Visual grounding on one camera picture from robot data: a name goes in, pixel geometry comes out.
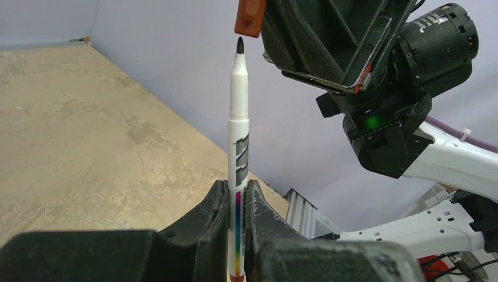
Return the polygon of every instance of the textured table surface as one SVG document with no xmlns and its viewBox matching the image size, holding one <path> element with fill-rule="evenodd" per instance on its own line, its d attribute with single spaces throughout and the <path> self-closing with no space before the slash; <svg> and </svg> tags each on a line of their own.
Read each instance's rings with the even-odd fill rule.
<svg viewBox="0 0 498 282">
<path fill-rule="evenodd" d="M 0 246 L 28 230 L 162 229 L 227 178 L 219 147 L 87 45 L 0 53 L 0 144 Z"/>
</svg>

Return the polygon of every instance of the black marker tip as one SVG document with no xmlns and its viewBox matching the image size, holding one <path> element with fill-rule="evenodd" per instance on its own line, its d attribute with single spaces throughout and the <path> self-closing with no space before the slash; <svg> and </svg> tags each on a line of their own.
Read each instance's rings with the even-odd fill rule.
<svg viewBox="0 0 498 282">
<path fill-rule="evenodd" d="M 240 36 L 237 41 L 237 54 L 243 54 L 243 53 L 244 53 L 244 41 L 242 40 L 242 36 Z"/>
</svg>

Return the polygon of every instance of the screw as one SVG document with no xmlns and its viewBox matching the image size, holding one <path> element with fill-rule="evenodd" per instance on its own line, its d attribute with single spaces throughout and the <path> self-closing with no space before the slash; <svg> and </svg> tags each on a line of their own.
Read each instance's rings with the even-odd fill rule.
<svg viewBox="0 0 498 282">
<path fill-rule="evenodd" d="M 451 256 L 450 257 L 450 260 L 452 262 L 457 262 L 457 261 L 461 261 L 462 260 L 462 254 L 458 253 L 458 254 L 455 254 L 454 256 Z"/>
<path fill-rule="evenodd" d="M 385 19 L 379 19 L 377 21 L 377 23 L 375 24 L 375 26 L 377 26 L 378 28 L 383 28 L 385 25 L 386 25 L 386 20 Z"/>
<path fill-rule="evenodd" d="M 363 45 L 363 49 L 361 49 L 361 51 L 363 53 L 370 53 L 370 51 L 372 51 L 373 48 L 374 46 L 372 44 L 365 44 Z"/>
</svg>

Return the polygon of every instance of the marker barrel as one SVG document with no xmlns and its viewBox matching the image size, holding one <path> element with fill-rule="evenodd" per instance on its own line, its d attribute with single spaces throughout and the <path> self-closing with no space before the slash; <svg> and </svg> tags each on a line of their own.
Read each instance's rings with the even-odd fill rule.
<svg viewBox="0 0 498 282">
<path fill-rule="evenodd" d="M 245 255 L 245 189 L 248 182 L 249 117 L 248 75 L 245 55 L 236 54 L 230 86 L 228 120 L 228 188 L 230 225 L 228 230 L 228 273 L 241 280 Z"/>
</svg>

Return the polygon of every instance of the green led light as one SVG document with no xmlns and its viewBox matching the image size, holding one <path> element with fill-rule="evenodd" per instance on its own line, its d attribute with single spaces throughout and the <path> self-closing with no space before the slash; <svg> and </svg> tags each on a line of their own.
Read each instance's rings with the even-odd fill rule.
<svg viewBox="0 0 498 282">
<path fill-rule="evenodd" d="M 376 129 L 381 125 L 381 120 L 376 116 L 369 117 L 366 120 L 366 125 L 369 129 Z"/>
</svg>

